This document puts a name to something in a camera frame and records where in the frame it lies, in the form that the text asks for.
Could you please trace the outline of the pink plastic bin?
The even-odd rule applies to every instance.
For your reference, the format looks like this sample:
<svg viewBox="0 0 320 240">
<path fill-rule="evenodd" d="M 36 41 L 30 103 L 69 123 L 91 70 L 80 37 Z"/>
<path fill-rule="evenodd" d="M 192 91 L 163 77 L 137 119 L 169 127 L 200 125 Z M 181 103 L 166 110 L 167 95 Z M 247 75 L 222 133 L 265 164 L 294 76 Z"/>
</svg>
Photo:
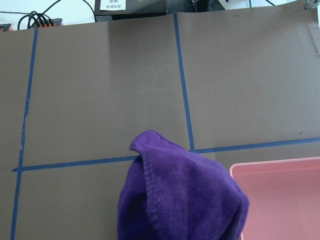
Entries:
<svg viewBox="0 0 320 240">
<path fill-rule="evenodd" d="M 236 163 L 230 174 L 249 198 L 241 239 L 320 238 L 318 157 Z"/>
</svg>

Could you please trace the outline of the purple microfiber cloth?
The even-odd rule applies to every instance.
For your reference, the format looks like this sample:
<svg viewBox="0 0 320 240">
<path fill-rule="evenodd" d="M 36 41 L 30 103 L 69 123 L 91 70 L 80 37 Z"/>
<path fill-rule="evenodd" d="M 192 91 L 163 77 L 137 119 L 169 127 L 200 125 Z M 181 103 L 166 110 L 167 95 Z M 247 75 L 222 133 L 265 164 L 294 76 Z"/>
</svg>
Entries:
<svg viewBox="0 0 320 240">
<path fill-rule="evenodd" d="M 249 199 L 226 168 L 153 130 L 137 152 L 117 205 L 120 240 L 237 240 Z"/>
</svg>

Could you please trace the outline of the black power strip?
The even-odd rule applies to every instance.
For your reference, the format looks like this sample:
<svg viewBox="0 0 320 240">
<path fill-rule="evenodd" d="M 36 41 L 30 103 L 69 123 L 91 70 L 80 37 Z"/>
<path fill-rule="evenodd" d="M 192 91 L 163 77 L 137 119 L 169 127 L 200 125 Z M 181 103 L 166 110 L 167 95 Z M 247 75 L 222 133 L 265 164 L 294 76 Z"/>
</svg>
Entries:
<svg viewBox="0 0 320 240">
<path fill-rule="evenodd" d="M 34 21 L 30 22 L 30 27 L 32 29 L 36 28 L 47 28 L 47 27 L 58 27 L 63 25 L 62 18 L 41 18 L 35 23 Z M 11 23 L 3 23 L 0 25 L 1 32 L 11 32 L 13 31 Z"/>
</svg>

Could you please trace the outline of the black box with label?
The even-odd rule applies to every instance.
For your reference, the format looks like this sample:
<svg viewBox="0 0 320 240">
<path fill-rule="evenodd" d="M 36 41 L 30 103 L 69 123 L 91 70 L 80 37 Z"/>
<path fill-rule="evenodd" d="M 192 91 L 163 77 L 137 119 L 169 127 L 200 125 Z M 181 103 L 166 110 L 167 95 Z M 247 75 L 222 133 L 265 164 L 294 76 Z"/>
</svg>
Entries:
<svg viewBox="0 0 320 240">
<path fill-rule="evenodd" d="M 98 22 L 106 22 L 224 9 L 220 0 L 96 0 L 93 13 Z"/>
</svg>

